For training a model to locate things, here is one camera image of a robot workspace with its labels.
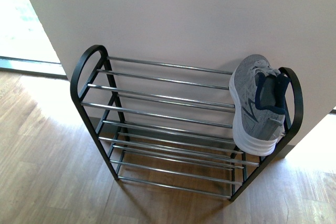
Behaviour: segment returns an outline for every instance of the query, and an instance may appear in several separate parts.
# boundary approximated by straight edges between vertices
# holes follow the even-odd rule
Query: sunlight on floor
[[[0,56],[59,62],[29,0],[0,0]]]
[[[38,103],[41,113],[61,124],[82,125],[82,120],[70,98],[70,83],[22,76],[20,83],[29,96]]]
[[[327,115],[286,156],[293,165],[336,173],[336,115]]]

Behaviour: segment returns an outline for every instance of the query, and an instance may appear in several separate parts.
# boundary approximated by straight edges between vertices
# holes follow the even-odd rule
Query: running shoe
[[[271,154],[283,131],[285,93],[290,79],[262,55],[250,55],[234,71],[229,91],[236,112],[233,139],[242,151]]]

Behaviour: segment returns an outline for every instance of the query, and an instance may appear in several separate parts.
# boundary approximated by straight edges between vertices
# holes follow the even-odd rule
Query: white midsole
[[[274,151],[278,139],[271,141],[260,140],[250,136],[244,130],[241,117],[242,106],[240,105],[240,99],[235,88],[235,73],[236,71],[234,71],[232,74],[229,82],[229,91],[236,107],[236,112],[233,119],[233,139],[238,148],[242,151],[257,156],[267,156]]]

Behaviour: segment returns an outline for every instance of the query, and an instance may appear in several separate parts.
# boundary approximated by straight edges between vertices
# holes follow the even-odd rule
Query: metal shoe rack
[[[100,58],[82,77],[83,69],[93,66],[87,63],[92,55]],[[234,201],[301,126],[300,83],[291,69],[280,71],[291,79],[294,116],[291,121],[287,113],[283,136],[266,157],[246,154],[233,141],[235,108],[228,87],[221,85],[228,85],[231,72],[110,57],[104,46],[95,45],[80,58],[70,92],[115,180]],[[174,78],[161,76],[166,73]]]

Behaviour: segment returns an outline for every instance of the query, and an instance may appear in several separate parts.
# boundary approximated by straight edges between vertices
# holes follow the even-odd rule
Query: wooden floor
[[[336,223],[336,116],[230,203],[114,182],[67,81],[0,72],[0,104],[1,224]]]

